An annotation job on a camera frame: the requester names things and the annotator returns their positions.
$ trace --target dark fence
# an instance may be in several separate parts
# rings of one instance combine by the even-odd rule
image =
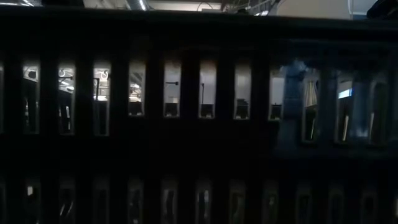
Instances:
[[[275,64],[306,58],[319,69],[383,67],[395,80],[395,23],[24,7],[0,8],[0,21],[2,222],[395,222],[395,144],[336,145],[327,76],[321,77],[317,142],[294,140],[280,148],[280,123],[268,120],[269,73]],[[179,118],[164,117],[168,55],[182,63]],[[134,57],[146,59],[143,116],[128,115]],[[217,61],[215,118],[200,119],[200,60],[208,57]],[[38,127],[34,134],[23,134],[27,58],[40,61],[39,118],[30,119]],[[251,61],[247,120],[233,116],[238,58]],[[106,136],[94,132],[97,59],[108,60],[112,68]],[[59,134],[59,125],[68,123],[59,122],[63,60],[76,68],[73,99],[62,102],[73,108],[69,135]],[[390,97],[388,121],[394,105]],[[392,129],[387,122],[387,136]],[[293,159],[284,157],[293,150],[298,150]],[[26,197],[29,178],[38,181],[38,195]],[[73,218],[64,213],[66,207],[73,208]]]

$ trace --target cable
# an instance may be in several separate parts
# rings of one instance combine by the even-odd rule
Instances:
[[[197,12],[199,11],[200,5],[202,5],[203,3],[206,3],[207,5],[209,5],[211,7],[211,9],[213,9],[213,6],[211,6],[208,2],[203,1],[203,2],[199,3],[199,6],[197,8]]]

